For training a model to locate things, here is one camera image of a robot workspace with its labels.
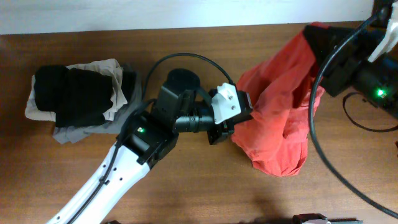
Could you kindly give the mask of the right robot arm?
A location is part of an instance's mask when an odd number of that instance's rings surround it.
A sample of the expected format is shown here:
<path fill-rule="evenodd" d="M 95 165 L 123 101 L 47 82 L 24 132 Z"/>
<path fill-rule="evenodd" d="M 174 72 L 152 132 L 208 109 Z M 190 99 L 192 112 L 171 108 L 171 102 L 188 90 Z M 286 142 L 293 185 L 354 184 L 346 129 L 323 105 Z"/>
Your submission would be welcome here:
<path fill-rule="evenodd" d="M 353 30 L 342 27 L 304 28 L 307 40 L 319 65 Z M 337 96 L 349 87 L 360 92 L 374 106 L 397 117 L 397 59 L 385 53 L 375 61 L 368 58 L 384 37 L 379 30 L 362 31 L 337 53 L 327 66 L 320 85 L 330 96 Z"/>

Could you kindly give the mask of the red printed t-shirt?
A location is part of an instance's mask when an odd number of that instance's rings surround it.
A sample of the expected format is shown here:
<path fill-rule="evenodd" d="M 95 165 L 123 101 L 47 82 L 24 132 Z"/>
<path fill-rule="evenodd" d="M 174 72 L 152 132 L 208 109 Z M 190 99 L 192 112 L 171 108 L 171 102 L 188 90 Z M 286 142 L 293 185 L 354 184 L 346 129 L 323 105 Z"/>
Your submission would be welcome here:
<path fill-rule="evenodd" d="M 249 94 L 252 119 L 235 126 L 232 142 L 267 175 L 297 175 L 308 157 L 308 109 L 319 66 L 299 32 L 236 85 Z"/>

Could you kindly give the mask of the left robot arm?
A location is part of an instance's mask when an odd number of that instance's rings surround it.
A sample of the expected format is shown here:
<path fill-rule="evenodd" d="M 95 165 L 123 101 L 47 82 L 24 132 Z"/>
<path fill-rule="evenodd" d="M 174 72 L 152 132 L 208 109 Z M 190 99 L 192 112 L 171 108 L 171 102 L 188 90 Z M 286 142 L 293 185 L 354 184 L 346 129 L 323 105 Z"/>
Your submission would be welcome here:
<path fill-rule="evenodd" d="M 228 139 L 251 117 L 248 93 L 236 85 L 205 91 L 199 77 L 171 70 L 156 99 L 132 112 L 107 156 L 50 223 L 101 223 L 122 196 L 177 144 L 180 133 L 206 132 L 211 145 Z"/>

